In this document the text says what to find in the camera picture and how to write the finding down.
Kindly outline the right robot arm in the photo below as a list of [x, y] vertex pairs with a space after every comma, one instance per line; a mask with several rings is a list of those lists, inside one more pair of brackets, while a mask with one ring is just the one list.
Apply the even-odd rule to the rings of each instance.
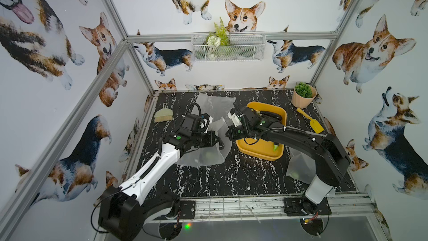
[[280, 120], [249, 107], [235, 107], [227, 116], [233, 122], [226, 133], [229, 140], [251, 138], [278, 143], [314, 160], [315, 177], [305, 192], [305, 198], [313, 204], [320, 204], [344, 180], [351, 160], [336, 136], [285, 126]]

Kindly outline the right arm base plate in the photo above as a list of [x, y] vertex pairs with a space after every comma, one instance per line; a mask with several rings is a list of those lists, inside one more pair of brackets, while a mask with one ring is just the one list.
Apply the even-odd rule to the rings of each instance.
[[288, 216], [331, 215], [332, 211], [326, 197], [320, 204], [314, 204], [303, 197], [286, 197], [283, 199], [284, 213]]

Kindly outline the frosted zip-top bag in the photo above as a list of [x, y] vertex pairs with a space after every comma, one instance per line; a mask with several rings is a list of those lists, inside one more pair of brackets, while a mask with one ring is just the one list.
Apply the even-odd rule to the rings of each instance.
[[200, 93], [196, 103], [200, 106], [201, 113], [207, 113], [214, 122], [221, 118], [227, 118], [227, 114], [234, 108], [235, 98], [208, 96]]
[[315, 161], [297, 149], [289, 148], [290, 160], [286, 176], [310, 184], [315, 178]]
[[214, 131], [215, 136], [220, 140], [217, 144], [212, 147], [199, 148], [194, 152], [183, 155], [177, 162], [176, 165], [188, 166], [188, 167], [201, 167], [223, 164], [225, 159], [232, 148], [232, 141], [226, 137], [228, 126], [224, 117], [213, 122], [210, 119], [210, 125], [208, 131]]

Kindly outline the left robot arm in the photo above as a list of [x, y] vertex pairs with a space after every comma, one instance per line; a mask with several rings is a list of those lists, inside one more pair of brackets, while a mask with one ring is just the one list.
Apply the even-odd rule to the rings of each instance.
[[109, 233], [121, 241], [132, 241], [149, 222], [159, 218], [178, 219], [180, 199], [172, 192], [148, 199], [158, 180], [184, 154], [221, 143], [215, 131], [191, 133], [189, 136], [171, 133], [159, 140], [158, 151], [131, 178], [118, 187], [110, 186], [101, 195], [99, 233]]

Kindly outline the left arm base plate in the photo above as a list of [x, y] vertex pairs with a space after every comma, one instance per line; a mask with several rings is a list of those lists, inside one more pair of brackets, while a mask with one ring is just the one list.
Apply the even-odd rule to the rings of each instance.
[[174, 219], [194, 219], [196, 213], [196, 202], [193, 200], [179, 200], [174, 206]]

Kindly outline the frosted zip-top bag front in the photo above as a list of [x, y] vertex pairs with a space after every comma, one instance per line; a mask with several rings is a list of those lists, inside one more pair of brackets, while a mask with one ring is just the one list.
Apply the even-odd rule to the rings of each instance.
[[297, 149], [289, 148], [290, 160], [286, 176], [310, 184], [315, 178], [315, 161]]

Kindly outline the yellow plastic tray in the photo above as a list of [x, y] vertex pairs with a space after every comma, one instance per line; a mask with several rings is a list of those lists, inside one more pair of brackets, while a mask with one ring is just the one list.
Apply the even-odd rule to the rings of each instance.
[[[266, 103], [261, 102], [249, 102], [247, 107], [254, 109], [256, 111], [269, 111], [282, 116], [282, 125], [286, 125], [287, 113], [285, 109], [277, 106], [273, 106]], [[265, 141], [263, 139], [259, 140], [256, 144], [252, 145], [252, 143], [256, 142], [254, 139], [240, 139], [236, 141], [237, 147], [240, 152], [243, 154], [257, 157], [263, 160], [275, 161], [282, 157], [285, 146], [283, 144], [279, 144], [279, 148], [276, 152], [273, 151], [274, 143], [271, 141]]]

